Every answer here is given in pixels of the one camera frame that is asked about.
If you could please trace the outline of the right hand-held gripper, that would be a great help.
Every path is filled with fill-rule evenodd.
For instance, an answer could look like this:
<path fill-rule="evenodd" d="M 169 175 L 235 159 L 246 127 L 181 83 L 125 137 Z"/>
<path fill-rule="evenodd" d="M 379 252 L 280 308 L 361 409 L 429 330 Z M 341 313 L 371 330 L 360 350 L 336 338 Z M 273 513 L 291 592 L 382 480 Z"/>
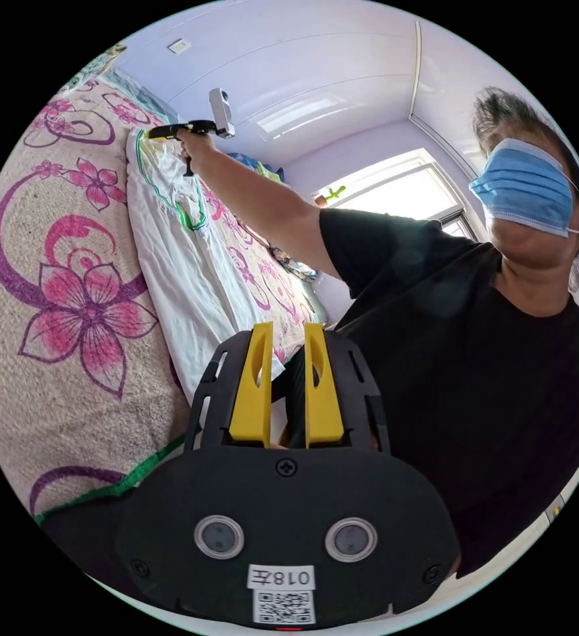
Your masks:
<path fill-rule="evenodd" d="M 215 134 L 219 132 L 217 125 L 213 121 L 207 120 L 195 120 L 188 123 L 176 123 L 170 125 L 162 125 L 154 127 L 145 132 L 144 136 L 152 142 L 175 142 L 180 151 L 180 158 L 185 162 L 185 177 L 193 177 L 193 174 L 185 159 L 182 157 L 182 148 L 179 142 L 179 132 L 181 130 L 189 130 L 195 133 L 201 134 Z M 217 150 L 217 154 L 213 158 L 206 160 L 206 163 L 200 169 L 200 176 L 202 178 L 218 178 L 222 171 L 222 154 Z"/>

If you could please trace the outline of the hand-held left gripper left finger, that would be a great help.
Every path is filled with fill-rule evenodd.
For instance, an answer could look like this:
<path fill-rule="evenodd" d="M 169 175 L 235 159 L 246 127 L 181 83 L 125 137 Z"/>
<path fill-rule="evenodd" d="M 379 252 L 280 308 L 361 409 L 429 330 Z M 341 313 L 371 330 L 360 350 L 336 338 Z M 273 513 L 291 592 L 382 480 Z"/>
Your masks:
<path fill-rule="evenodd" d="M 270 446 L 273 324 L 256 324 L 246 349 L 229 435 L 236 443 Z"/>

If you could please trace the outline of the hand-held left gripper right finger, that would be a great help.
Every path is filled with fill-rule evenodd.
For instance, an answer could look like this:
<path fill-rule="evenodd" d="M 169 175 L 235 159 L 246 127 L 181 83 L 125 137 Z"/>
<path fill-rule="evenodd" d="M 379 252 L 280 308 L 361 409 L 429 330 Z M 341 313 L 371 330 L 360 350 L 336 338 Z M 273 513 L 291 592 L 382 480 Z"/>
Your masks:
<path fill-rule="evenodd" d="M 305 445 L 338 443 L 344 435 L 333 368 L 323 326 L 305 326 Z"/>

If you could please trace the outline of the person's right hand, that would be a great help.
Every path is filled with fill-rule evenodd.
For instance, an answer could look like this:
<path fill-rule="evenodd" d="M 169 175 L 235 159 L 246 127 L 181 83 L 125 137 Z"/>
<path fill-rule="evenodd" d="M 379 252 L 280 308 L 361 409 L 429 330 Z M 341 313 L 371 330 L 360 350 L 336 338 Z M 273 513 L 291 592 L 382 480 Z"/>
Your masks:
<path fill-rule="evenodd" d="M 182 148 L 182 157 L 193 174 L 202 169 L 206 160 L 217 154 L 215 144 L 208 134 L 180 129 L 177 138 Z"/>

